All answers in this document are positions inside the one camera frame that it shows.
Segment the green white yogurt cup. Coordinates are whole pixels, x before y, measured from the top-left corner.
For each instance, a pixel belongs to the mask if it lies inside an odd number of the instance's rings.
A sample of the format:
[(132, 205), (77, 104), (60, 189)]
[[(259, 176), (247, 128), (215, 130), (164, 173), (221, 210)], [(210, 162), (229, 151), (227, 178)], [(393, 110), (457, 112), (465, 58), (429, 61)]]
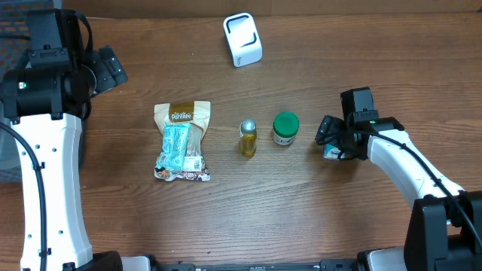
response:
[(295, 113), (281, 112), (273, 121), (272, 139), (278, 145), (290, 145), (294, 142), (299, 127), (300, 121)]

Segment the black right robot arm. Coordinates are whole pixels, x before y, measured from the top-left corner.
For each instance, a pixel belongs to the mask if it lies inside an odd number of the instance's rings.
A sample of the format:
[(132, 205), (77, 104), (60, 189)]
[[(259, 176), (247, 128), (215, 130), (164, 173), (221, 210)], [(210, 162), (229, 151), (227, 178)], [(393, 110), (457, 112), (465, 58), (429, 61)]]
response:
[(316, 144), (337, 160), (369, 160), (411, 206), (405, 243), (358, 253), (352, 270), (479, 270), (481, 192), (468, 192), (433, 166), (394, 117), (380, 117), (369, 87), (340, 94), (343, 117), (326, 115)]

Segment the teal snack packet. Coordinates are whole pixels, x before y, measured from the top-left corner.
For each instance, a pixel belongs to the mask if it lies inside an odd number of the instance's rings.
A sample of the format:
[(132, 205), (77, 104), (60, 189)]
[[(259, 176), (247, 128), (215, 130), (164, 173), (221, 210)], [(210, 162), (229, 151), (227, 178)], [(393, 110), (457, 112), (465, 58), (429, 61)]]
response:
[(156, 163), (157, 171), (183, 170), (190, 128), (189, 123), (164, 125), (162, 152)]

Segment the small teal white carton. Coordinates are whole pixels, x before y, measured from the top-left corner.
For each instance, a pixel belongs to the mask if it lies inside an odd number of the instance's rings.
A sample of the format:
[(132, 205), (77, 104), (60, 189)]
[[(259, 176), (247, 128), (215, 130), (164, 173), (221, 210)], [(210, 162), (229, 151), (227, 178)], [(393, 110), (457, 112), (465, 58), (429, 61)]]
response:
[(344, 152), (342, 152), (340, 149), (337, 147), (326, 144), (324, 146), (324, 153), (323, 153), (323, 158), (326, 160), (339, 160), (343, 159), (345, 157)]

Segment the brown white snack bag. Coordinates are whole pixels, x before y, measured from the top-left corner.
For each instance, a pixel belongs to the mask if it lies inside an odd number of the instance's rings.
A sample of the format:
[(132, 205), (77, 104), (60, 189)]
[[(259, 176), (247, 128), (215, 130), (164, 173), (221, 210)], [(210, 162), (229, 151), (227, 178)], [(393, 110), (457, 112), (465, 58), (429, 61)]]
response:
[(154, 177), (164, 181), (185, 179), (191, 181), (209, 181), (211, 179), (204, 159), (201, 142), (209, 127), (211, 117), (211, 103), (207, 101), (191, 101), (183, 103), (164, 103), (154, 106), (154, 121), (162, 135), (165, 124), (191, 125), (184, 167), (181, 172), (168, 170), (157, 171), (154, 167)]

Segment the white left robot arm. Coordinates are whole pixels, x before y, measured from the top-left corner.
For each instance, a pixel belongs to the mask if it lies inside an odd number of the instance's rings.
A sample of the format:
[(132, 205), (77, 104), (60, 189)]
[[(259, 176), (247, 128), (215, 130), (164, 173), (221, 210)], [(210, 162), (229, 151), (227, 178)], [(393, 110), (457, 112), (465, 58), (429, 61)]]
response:
[(2, 79), (5, 121), (23, 183), (23, 270), (119, 270), (116, 251), (94, 253), (81, 207), (79, 150), (94, 96), (127, 82), (110, 47), (82, 38), (87, 18), (65, 9), (26, 15), (27, 63)]

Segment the yellow liquid glass bottle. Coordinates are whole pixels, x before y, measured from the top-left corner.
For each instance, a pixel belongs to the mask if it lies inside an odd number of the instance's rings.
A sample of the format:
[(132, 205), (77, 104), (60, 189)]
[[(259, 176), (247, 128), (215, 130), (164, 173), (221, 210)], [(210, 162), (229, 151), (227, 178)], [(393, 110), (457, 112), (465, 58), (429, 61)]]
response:
[(243, 156), (252, 157), (256, 152), (257, 126), (253, 119), (239, 125), (239, 148)]

